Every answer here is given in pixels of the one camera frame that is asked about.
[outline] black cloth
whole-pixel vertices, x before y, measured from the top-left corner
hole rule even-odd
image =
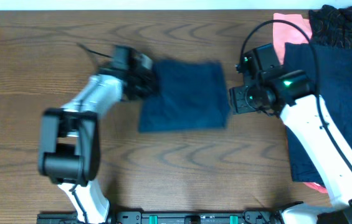
[[[320,93],[333,121],[352,148],[352,49],[315,45],[315,50],[320,64]],[[315,81],[313,55],[307,44],[286,43],[284,65],[290,72],[306,71]],[[303,146],[289,129],[287,137],[292,180],[323,184]]]
[[[140,132],[226,127],[230,106],[220,63],[162,60],[153,70],[160,93],[144,101]]]
[[[312,43],[352,49],[352,7],[335,9],[324,5],[317,12],[310,10],[308,16]]]

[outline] white background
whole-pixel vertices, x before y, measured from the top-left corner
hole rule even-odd
[[[320,9],[352,0],[0,0],[0,10]]]

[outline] blue cloth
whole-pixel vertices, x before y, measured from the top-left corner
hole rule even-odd
[[[316,45],[315,50],[320,64],[321,95],[333,121],[352,148],[352,49]],[[313,55],[307,44],[285,44],[284,65],[289,71],[306,71],[315,81]],[[323,184],[303,146],[289,129],[287,136],[292,180]]]
[[[230,107],[220,63],[157,62],[160,93],[146,99],[140,132],[225,128]]]

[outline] wood grain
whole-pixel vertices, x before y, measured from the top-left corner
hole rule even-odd
[[[306,11],[277,11],[300,13]],[[40,116],[60,107],[93,71],[75,43],[110,54],[125,44],[152,57],[220,60],[228,87],[246,35],[275,11],[0,12],[0,223],[35,223],[41,211],[72,211],[37,172]],[[272,27],[247,48],[272,41]],[[154,210],[243,210],[328,197],[292,183],[285,128],[262,114],[227,129],[140,134],[141,103],[121,103],[100,123],[98,178],[113,205]]]

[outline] robotic arm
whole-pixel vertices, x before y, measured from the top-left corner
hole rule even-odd
[[[279,117],[295,133],[319,171],[333,207],[294,203],[275,212],[110,215],[110,203],[96,179],[100,161],[98,120],[122,95],[139,99],[157,91],[151,65],[145,55],[116,46],[113,60],[99,68],[98,75],[90,78],[78,96],[61,109],[48,109],[43,114],[39,172],[68,195],[77,214],[39,215],[37,223],[352,223],[352,150],[332,121],[323,98],[314,94],[315,87],[305,72],[288,73],[279,64],[272,44],[241,54],[237,71],[244,74],[244,86],[230,89],[232,107],[235,113],[259,111]],[[78,138],[77,145],[58,143],[58,138],[66,137]]]

